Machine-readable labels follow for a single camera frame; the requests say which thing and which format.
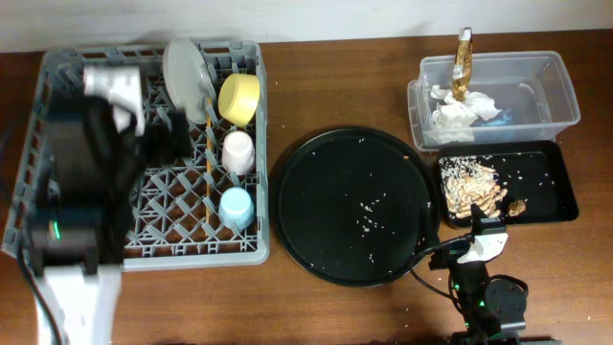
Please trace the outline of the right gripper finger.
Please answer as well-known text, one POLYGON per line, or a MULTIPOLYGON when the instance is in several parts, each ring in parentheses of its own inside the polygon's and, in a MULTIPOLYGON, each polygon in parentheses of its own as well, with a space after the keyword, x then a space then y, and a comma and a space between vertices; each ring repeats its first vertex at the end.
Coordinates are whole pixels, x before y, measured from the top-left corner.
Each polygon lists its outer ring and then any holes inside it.
POLYGON ((472 235, 481 235, 484 231, 484 220, 487 218, 487 216, 477 204, 470 205, 470 214, 470 233, 472 235))
POLYGON ((435 246, 440 243, 439 239, 440 216, 437 212, 432 212, 428 207, 420 210, 418 237, 415 253, 435 246))

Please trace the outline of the food scraps and rice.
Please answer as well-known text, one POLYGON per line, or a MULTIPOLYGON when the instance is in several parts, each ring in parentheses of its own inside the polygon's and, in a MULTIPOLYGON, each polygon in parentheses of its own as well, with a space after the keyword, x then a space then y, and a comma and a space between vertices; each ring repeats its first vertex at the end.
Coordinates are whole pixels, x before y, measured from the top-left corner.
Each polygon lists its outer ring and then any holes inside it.
POLYGON ((500 182, 497 170, 477 156, 440 158, 439 166, 443 196, 452 219, 469 218, 472 206, 488 218, 517 217, 527 211, 526 200, 522 199, 502 210, 502 202, 509 196, 507 182, 500 182))

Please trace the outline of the wooden chopstick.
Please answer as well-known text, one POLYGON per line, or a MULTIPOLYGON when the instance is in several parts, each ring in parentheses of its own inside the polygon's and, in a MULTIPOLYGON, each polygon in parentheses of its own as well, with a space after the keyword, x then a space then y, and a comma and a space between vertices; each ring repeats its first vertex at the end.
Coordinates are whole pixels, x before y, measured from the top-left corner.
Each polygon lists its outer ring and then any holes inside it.
MULTIPOLYGON (((205 155, 206 155, 206 173, 207 174, 211 174, 212 172, 212 165, 211 165, 211 160, 208 156, 208 152, 211 150, 212 148, 212 143, 210 140, 210 136, 209 136, 209 130, 211 129, 211 125, 212 125, 212 119, 211 119, 211 115, 210 115, 210 109, 212 108, 212 100, 210 97, 206 97, 205 99, 205 111, 207 114, 207 123, 206 123, 206 128, 205 128, 205 134, 206 134, 206 151, 205 151, 205 155)), ((209 182, 206 182, 206 197, 207 199, 210 201, 210 197, 211 197, 211 185, 209 182)), ((206 222, 209 223, 210 221, 210 209, 208 206, 206 206, 206 210, 205 210, 205 219, 206 222)))

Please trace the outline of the grey round plate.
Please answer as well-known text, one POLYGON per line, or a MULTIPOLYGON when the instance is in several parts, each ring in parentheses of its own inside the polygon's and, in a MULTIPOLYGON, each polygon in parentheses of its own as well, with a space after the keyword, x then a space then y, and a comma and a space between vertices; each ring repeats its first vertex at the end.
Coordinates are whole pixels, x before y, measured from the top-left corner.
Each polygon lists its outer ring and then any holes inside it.
POLYGON ((163 77, 174 107, 191 122, 205 125, 206 105, 215 103, 216 91, 203 56, 190 39, 177 37, 166 46, 163 77))

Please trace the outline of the pink plastic cup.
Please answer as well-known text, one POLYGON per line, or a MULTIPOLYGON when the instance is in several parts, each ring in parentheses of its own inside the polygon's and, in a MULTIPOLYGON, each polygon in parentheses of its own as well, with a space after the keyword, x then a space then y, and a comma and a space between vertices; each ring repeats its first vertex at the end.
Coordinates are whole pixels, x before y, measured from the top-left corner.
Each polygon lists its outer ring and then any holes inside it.
POLYGON ((255 147, 246 132, 235 130, 226 135, 221 163, 228 173, 236 175, 246 175, 255 168, 255 147))

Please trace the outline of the yellow plastic bowl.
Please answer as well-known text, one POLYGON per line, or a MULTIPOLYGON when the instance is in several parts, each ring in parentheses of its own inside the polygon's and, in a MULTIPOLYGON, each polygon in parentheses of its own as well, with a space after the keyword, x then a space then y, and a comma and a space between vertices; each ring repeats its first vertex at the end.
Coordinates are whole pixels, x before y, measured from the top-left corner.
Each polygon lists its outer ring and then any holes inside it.
POLYGON ((220 115, 237 127, 245 127, 255 115, 260 92, 260 81, 255 75, 230 75, 219 92, 220 115))

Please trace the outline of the white napkin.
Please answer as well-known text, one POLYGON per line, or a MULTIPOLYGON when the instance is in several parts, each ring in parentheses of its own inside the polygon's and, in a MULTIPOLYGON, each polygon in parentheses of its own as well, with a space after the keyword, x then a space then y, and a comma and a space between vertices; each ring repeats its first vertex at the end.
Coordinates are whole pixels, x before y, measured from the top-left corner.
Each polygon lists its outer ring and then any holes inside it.
POLYGON ((481 92, 465 93, 464 101, 457 101, 451 89, 441 89, 435 84, 430 97, 438 103, 431 113, 431 129, 426 134, 438 144, 451 142, 473 142, 472 124, 477 120, 489 121, 495 118, 501 109, 495 106, 495 100, 481 92))

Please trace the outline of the blue plastic cup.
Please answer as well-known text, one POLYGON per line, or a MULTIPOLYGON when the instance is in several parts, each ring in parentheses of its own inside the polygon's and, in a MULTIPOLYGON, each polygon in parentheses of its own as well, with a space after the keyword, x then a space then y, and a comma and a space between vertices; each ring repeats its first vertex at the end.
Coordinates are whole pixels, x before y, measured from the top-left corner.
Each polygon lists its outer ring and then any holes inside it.
POLYGON ((226 190, 219 202, 219 216, 226 227, 234 224, 239 230, 247 228, 255 217, 255 206, 251 196, 240 187, 226 190))

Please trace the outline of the gold snack wrapper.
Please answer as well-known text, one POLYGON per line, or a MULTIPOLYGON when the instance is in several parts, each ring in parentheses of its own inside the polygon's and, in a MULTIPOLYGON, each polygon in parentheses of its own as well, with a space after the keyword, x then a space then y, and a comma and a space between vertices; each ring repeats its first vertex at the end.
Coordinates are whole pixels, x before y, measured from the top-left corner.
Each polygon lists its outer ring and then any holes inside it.
POLYGON ((472 70, 472 29, 464 27, 459 33, 457 52, 452 70, 452 95, 463 102, 468 89, 472 70))

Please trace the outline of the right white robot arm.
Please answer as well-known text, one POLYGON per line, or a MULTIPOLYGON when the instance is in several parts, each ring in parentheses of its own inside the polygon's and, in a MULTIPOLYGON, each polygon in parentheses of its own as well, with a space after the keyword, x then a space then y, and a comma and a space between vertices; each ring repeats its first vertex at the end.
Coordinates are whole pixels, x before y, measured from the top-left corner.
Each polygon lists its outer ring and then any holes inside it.
POLYGON ((491 275, 487 263, 498 257, 509 234, 499 218, 489 218, 478 206, 470 207, 471 230, 454 239, 423 249, 409 264, 410 273, 423 286, 449 299, 463 317, 465 330, 451 335, 452 344, 558 344, 551 337, 522 337, 529 287, 510 275, 491 275), (415 272, 428 257, 431 270, 449 272, 447 290, 439 290, 415 272))

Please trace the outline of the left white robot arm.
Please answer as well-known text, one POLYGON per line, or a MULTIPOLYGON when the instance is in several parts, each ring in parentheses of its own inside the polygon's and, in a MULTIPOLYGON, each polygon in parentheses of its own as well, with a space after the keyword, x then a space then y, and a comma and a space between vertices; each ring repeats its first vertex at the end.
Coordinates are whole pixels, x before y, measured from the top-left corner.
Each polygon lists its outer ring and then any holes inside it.
POLYGON ((193 152, 183 113, 147 124, 138 68, 87 66, 82 80, 76 96, 51 100, 48 153, 17 242, 40 344, 109 343, 132 190, 146 168, 193 152))

